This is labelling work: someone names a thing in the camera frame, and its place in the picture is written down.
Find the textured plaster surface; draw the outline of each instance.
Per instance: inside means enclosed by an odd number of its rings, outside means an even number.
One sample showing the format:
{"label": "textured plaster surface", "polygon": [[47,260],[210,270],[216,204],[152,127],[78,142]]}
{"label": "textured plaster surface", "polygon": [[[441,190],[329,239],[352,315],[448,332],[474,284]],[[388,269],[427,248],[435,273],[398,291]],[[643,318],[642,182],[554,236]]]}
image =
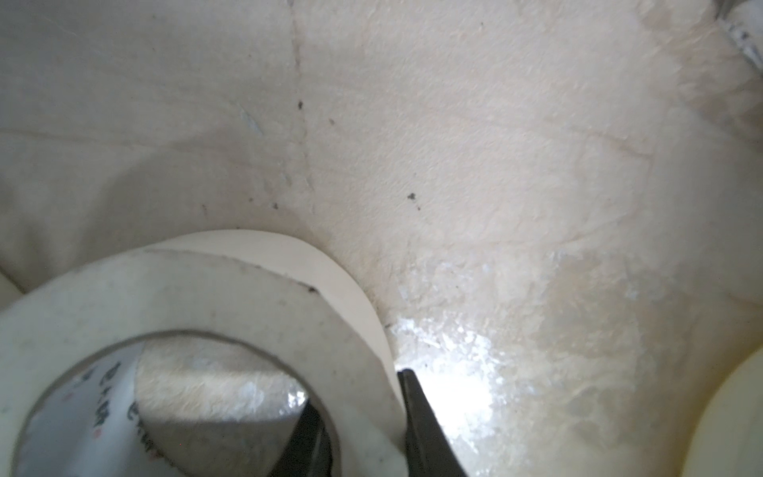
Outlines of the textured plaster surface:
{"label": "textured plaster surface", "polygon": [[[709,2],[2,0],[0,50],[15,283],[197,230],[301,238],[474,477],[676,475],[763,343],[763,81]],[[154,346],[180,389],[204,345]],[[156,422],[217,415],[146,393]]]}

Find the rounded white object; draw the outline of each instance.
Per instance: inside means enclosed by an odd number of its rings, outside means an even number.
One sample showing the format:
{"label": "rounded white object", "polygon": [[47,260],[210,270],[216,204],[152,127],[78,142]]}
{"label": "rounded white object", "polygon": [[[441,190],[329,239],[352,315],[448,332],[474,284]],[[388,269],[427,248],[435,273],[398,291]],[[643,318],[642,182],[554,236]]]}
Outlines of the rounded white object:
{"label": "rounded white object", "polygon": [[763,475],[763,348],[710,400],[694,431],[683,477]]}
{"label": "rounded white object", "polygon": [[69,272],[0,314],[0,466],[33,407],[74,366],[157,334],[216,337],[262,353],[308,390],[334,475],[406,475],[406,417],[391,352],[360,287],[291,237],[202,232]]}

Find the rough white surface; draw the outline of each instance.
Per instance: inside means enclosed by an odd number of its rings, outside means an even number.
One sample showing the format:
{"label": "rough white surface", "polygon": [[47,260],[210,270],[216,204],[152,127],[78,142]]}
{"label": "rough white surface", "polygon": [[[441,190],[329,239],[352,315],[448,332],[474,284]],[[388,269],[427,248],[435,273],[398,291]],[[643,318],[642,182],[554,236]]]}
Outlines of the rough white surface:
{"label": "rough white surface", "polygon": [[0,266],[31,289],[186,232],[290,234],[451,391],[470,475],[675,475],[763,341],[763,81],[713,13],[4,0]]}

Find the black plastic part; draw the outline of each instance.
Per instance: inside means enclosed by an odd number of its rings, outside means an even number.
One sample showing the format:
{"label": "black plastic part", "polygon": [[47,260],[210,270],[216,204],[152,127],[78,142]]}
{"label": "black plastic part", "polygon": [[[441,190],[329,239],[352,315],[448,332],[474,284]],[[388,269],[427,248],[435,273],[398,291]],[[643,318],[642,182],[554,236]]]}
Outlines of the black plastic part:
{"label": "black plastic part", "polygon": [[308,401],[291,439],[269,477],[327,477],[331,472],[331,443],[323,420]]}
{"label": "black plastic part", "polygon": [[445,438],[416,373],[398,373],[408,414],[405,453],[409,477],[466,477]]}
{"label": "black plastic part", "polygon": [[[434,416],[416,373],[398,373],[408,416],[405,453],[409,477],[467,477]],[[318,411],[307,402],[269,477],[330,477],[331,445]]]}

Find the stain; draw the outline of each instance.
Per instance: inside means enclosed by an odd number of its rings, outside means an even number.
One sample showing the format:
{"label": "stain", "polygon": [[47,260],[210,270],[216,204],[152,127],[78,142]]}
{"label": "stain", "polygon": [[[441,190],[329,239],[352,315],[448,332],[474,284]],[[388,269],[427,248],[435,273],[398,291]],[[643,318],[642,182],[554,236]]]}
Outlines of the stain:
{"label": "stain", "polygon": [[602,448],[599,426],[591,421],[581,421],[572,426],[572,432],[592,447]]}
{"label": "stain", "polygon": [[[690,18],[679,18],[683,13]],[[663,53],[678,65],[675,75],[678,96],[709,122],[753,147],[763,141],[763,82],[745,58],[735,53],[729,39],[715,23],[712,2],[704,10],[671,9],[666,0],[641,0],[636,7],[639,21]],[[730,75],[729,71],[741,72]],[[662,82],[652,86],[666,92]]]}
{"label": "stain", "polygon": [[644,0],[639,4],[641,22],[649,30],[668,31],[671,28],[671,11],[665,0]]}
{"label": "stain", "polygon": [[633,370],[598,379],[564,406],[567,415],[587,419],[575,425],[575,433],[603,449],[649,446],[674,429],[681,403],[673,384],[684,376],[697,320],[688,295],[651,271],[631,272],[623,263],[623,271],[614,274],[593,253],[559,259],[534,336],[551,359],[587,359],[587,369],[604,375],[611,363]]}
{"label": "stain", "polygon": [[588,417],[593,412],[596,405],[598,388],[589,386],[583,391],[577,393],[565,406],[565,411],[575,417]]}

